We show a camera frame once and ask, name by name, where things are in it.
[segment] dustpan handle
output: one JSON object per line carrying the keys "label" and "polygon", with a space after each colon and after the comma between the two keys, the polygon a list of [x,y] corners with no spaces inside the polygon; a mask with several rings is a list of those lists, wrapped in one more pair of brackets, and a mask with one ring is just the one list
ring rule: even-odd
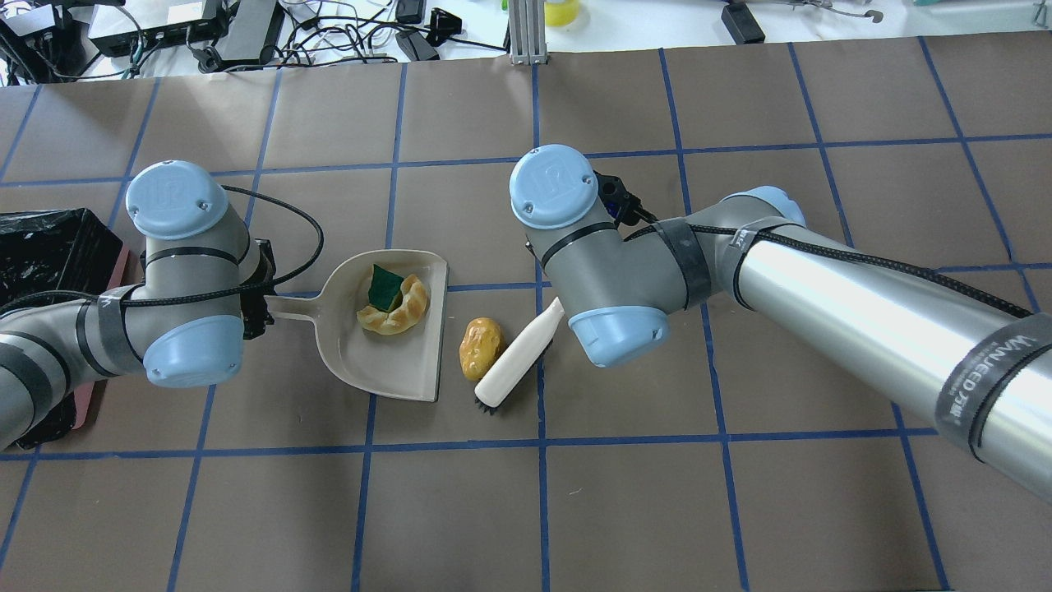
{"label": "dustpan handle", "polygon": [[290,299],[288,295],[267,295],[267,310],[277,319],[313,323],[318,305],[313,299]]}

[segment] white brush handle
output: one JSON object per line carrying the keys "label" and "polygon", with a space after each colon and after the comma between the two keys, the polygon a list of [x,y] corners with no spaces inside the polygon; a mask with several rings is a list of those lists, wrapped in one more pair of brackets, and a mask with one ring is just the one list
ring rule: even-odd
{"label": "white brush handle", "polygon": [[555,299],[543,313],[526,326],[526,329],[523,329],[504,354],[497,359],[489,372],[474,386],[474,396],[492,408],[504,403],[511,389],[522,381],[526,371],[551,343],[551,338],[555,334],[562,319],[563,304]]}

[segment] beige dustpan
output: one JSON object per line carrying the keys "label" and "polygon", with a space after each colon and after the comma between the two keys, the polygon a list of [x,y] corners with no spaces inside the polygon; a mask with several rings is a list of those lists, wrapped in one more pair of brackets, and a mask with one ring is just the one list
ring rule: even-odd
{"label": "beige dustpan", "polygon": [[[373,263],[403,277],[417,273],[427,286],[427,313],[405,333],[378,335],[358,324],[355,313],[368,304]],[[434,402],[448,270],[449,264],[434,252],[370,250],[341,263],[316,298],[267,295],[267,308],[278,319],[313,323],[322,361],[344,383],[385,397]]]}

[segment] blue joint cap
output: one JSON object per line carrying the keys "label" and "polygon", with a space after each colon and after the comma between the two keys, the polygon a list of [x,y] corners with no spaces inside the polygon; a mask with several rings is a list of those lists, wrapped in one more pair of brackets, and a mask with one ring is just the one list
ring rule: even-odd
{"label": "blue joint cap", "polygon": [[533,148],[511,171],[511,210],[533,228],[568,226],[599,199],[598,185],[595,171],[580,151],[562,144]]}
{"label": "blue joint cap", "polygon": [[218,385],[241,370],[244,324],[234,315],[199,319],[161,335],[142,365],[158,387],[188,389]]}
{"label": "blue joint cap", "polygon": [[607,307],[573,315],[570,329],[592,364],[610,368],[664,344],[668,317],[650,307]]}
{"label": "blue joint cap", "polygon": [[754,197],[761,201],[766,201],[767,203],[770,203],[772,207],[777,209],[783,218],[792,220],[802,226],[807,226],[807,220],[804,219],[804,210],[801,209],[800,205],[789,197],[789,193],[778,187],[763,185],[754,189],[728,195],[720,201],[742,195]]}
{"label": "blue joint cap", "polygon": [[216,225],[229,200],[204,168],[185,160],[165,160],[132,179],[124,206],[142,233],[179,240]]}

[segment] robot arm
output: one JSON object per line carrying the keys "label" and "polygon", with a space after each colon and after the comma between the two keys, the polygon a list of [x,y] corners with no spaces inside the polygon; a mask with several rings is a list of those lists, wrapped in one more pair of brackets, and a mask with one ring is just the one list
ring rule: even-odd
{"label": "robot arm", "polygon": [[98,302],[16,311],[0,321],[3,445],[84,383],[145,371],[156,385],[194,387],[221,383],[240,369],[238,294],[163,301],[272,274],[225,191],[203,168],[165,161],[129,183],[125,205],[146,234],[143,284],[118,287]]}
{"label": "robot arm", "polygon": [[666,315],[725,289],[1052,503],[1052,318],[866,264],[808,230],[775,187],[622,240],[596,184],[587,159],[560,145],[531,150],[510,182],[512,209],[594,365],[656,348]]}

